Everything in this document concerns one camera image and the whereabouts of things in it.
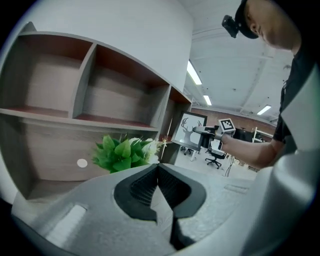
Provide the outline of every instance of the brick wall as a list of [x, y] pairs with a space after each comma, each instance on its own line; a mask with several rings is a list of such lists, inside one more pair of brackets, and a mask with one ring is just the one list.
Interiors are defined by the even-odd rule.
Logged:
[[241, 117], [233, 114], [221, 113], [216, 111], [204, 110], [204, 109], [197, 109], [193, 108], [191, 112], [207, 116], [206, 125], [207, 126], [217, 126], [219, 125], [219, 119], [226, 119], [231, 118], [233, 124], [236, 128], [242, 129], [244, 128], [245, 131], [251, 132], [252, 128], [258, 127], [258, 130], [266, 132], [268, 134], [275, 133], [275, 127], [273, 125], [263, 123], [257, 120], [253, 120], [246, 117]]

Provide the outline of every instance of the forearm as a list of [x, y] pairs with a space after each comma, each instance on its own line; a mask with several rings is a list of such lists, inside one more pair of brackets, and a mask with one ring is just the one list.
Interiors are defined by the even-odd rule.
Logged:
[[222, 136], [222, 143], [223, 151], [257, 169], [269, 166], [278, 152], [270, 142], [250, 143], [228, 135]]

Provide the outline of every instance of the green plant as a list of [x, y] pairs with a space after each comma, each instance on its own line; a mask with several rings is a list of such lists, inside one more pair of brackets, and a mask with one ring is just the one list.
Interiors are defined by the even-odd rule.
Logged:
[[141, 140], [139, 138], [123, 141], [111, 138], [109, 135], [103, 137], [102, 143], [96, 143], [97, 148], [92, 158], [94, 164], [116, 173], [129, 168], [158, 163], [155, 155], [160, 146], [165, 145], [166, 141], [153, 139]]

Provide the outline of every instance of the fluorescent light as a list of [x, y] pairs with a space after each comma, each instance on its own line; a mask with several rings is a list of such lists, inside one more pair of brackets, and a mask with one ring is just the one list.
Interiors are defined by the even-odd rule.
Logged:
[[268, 111], [269, 109], [271, 109], [270, 105], [266, 105], [263, 109], [261, 109], [257, 115], [261, 116], [264, 112]]
[[197, 86], [202, 85], [202, 82], [197, 72], [195, 71], [194, 67], [192, 66], [190, 60], [188, 61], [188, 67], [186, 68], [186, 71], [188, 71], [189, 75], [191, 76], [192, 80]]
[[211, 101], [210, 101], [209, 96], [208, 96], [208, 95], [203, 95], [203, 97], [204, 97], [206, 103], [207, 103], [209, 106], [211, 106], [212, 104], [211, 104]]

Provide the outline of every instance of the white floor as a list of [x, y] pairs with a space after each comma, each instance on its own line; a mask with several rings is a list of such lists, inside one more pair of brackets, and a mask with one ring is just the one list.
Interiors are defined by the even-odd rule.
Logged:
[[[199, 173], [205, 173], [210, 175], [218, 175], [218, 176], [225, 176], [226, 170], [229, 167], [231, 163], [231, 159], [218, 159], [217, 161], [222, 164], [222, 166], [217, 169], [217, 166], [213, 163], [207, 165], [207, 162], [205, 161], [206, 158], [214, 159], [213, 156], [211, 156], [209, 153], [206, 153], [206, 149], [202, 148], [200, 151], [200, 154], [195, 155], [195, 159], [193, 161], [190, 161], [191, 154], [187, 152], [186, 155], [184, 155], [184, 151], [179, 151], [179, 154], [175, 161], [175, 166], [179, 166], [182, 168], [186, 168], [195, 172]], [[230, 172], [229, 172], [229, 178], [237, 178], [237, 179], [245, 179], [245, 180], [251, 180], [253, 181], [257, 176], [257, 173], [253, 170], [248, 169], [248, 166], [240, 166], [235, 161], [232, 165]]]

